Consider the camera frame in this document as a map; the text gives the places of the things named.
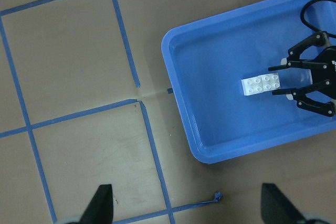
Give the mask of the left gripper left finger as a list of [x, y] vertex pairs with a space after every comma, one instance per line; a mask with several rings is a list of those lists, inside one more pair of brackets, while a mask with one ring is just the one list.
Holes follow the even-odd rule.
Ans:
[[100, 185], [82, 214], [79, 223], [105, 223], [113, 222], [112, 185]]

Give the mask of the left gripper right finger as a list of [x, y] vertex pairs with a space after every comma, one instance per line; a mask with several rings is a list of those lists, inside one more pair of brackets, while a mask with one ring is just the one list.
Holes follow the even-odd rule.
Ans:
[[264, 223], [309, 223], [274, 183], [261, 187], [261, 218]]

